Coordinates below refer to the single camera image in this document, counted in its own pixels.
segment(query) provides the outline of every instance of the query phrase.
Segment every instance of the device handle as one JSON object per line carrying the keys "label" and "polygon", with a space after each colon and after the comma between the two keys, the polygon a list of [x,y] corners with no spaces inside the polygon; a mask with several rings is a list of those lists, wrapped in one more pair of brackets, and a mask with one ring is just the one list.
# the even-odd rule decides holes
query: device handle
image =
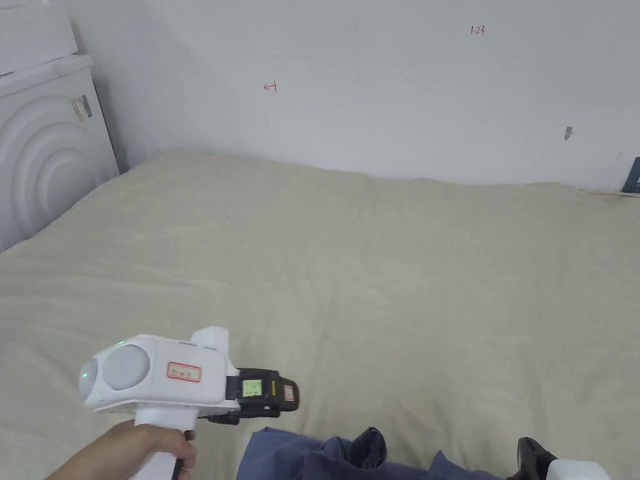
{"label": "device handle", "polygon": [[[185,406],[140,406],[136,410],[135,425],[148,424],[175,428],[181,432],[193,430],[198,419],[198,408]],[[130,480],[176,480],[182,460],[170,453],[152,453]]]}

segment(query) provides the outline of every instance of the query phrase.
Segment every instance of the red-bordered label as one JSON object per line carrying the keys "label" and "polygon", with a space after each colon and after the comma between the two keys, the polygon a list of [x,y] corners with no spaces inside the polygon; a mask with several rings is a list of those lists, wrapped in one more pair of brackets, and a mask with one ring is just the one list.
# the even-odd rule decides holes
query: red-bordered label
{"label": "red-bordered label", "polygon": [[166,375],[176,380],[192,381],[200,383],[202,379],[202,369],[193,365],[179,364],[177,362],[169,362],[166,366]]}

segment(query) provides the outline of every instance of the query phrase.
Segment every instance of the bed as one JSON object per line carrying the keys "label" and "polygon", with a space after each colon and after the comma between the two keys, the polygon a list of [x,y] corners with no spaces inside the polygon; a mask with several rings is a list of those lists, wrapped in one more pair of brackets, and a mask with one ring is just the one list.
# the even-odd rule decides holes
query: bed
{"label": "bed", "polygon": [[462,186],[169,152],[0,255],[0,465],[42,478],[117,415],[77,374],[139,333],[220,325],[238,367],[301,408],[198,424],[195,479],[234,478],[251,432],[437,450],[502,476],[516,441],[639,478],[640,200]]}

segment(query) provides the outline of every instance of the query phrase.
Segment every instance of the fingers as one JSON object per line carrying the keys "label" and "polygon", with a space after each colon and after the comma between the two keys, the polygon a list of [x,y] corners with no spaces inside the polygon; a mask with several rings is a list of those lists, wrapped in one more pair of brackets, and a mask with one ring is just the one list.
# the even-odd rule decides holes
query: fingers
{"label": "fingers", "polygon": [[151,439],[151,451],[168,452],[176,458],[184,459],[186,468],[193,467],[198,451],[187,441],[184,433],[180,430],[153,425],[139,425],[138,427],[143,427],[148,435],[147,438]]}

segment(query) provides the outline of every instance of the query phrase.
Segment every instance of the white wall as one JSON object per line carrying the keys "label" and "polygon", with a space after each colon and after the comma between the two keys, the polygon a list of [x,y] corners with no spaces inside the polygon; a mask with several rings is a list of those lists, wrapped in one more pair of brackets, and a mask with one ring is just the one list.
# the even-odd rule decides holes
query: white wall
{"label": "white wall", "polygon": [[65,4],[132,165],[191,147],[619,189],[640,155],[637,0]]}

